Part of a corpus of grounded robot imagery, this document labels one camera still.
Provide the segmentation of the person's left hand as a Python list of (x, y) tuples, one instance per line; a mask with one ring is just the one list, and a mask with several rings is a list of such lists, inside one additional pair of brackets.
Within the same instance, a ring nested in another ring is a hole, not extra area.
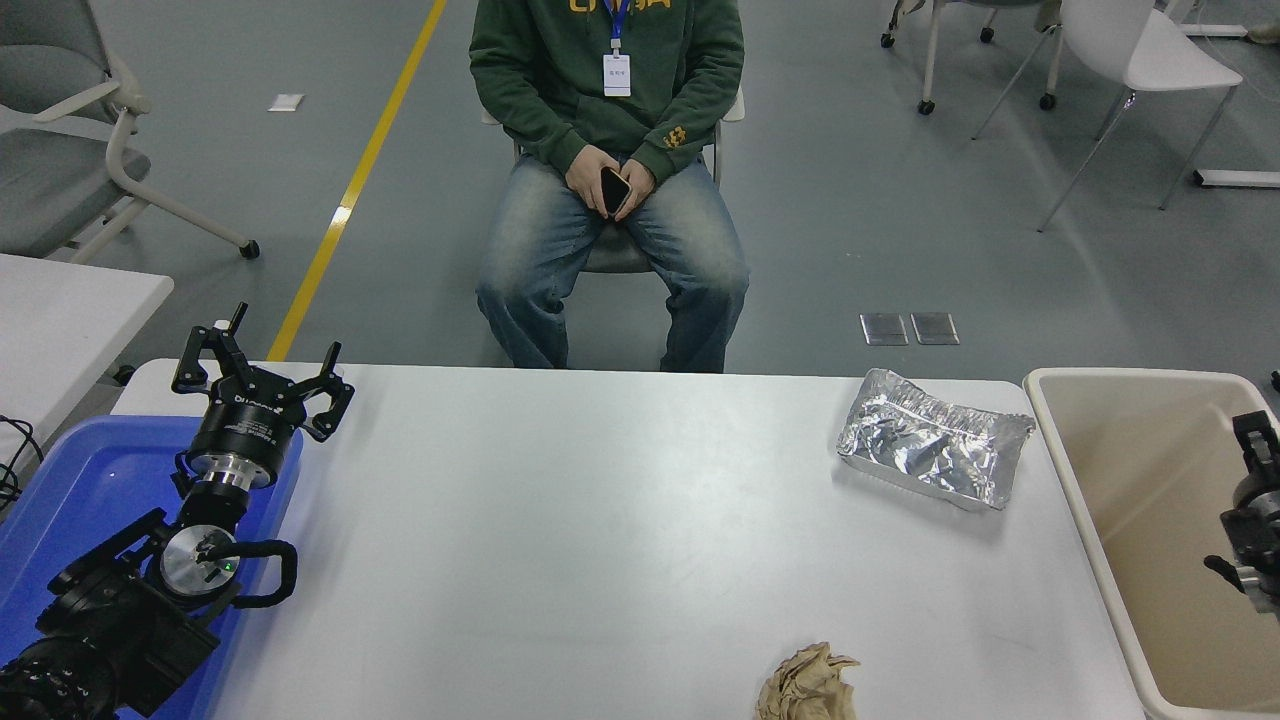
[(616, 222), (622, 222), (634, 214), (655, 191), (655, 177), (652, 170), (635, 158), (627, 159), (614, 173), (630, 187), (630, 193), (620, 208), (611, 214)]

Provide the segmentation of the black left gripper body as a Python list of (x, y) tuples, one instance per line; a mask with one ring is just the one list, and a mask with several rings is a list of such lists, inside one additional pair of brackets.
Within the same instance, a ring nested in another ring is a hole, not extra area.
[(255, 370), (248, 379), (224, 375), (210, 387), (210, 404), (188, 447), (188, 468), (207, 470), (218, 457), (237, 456), (261, 470), (282, 469), (296, 428), (305, 419), (301, 401), (288, 400), (293, 380)]

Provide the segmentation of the person's right hand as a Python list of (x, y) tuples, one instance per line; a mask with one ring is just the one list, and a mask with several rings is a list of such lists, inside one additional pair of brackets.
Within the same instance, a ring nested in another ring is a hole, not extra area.
[(589, 143), (577, 152), (570, 164), (564, 182), (589, 210), (603, 218), (609, 218), (612, 210), (605, 202), (602, 183), (605, 170), (620, 172), (621, 165), (608, 152)]

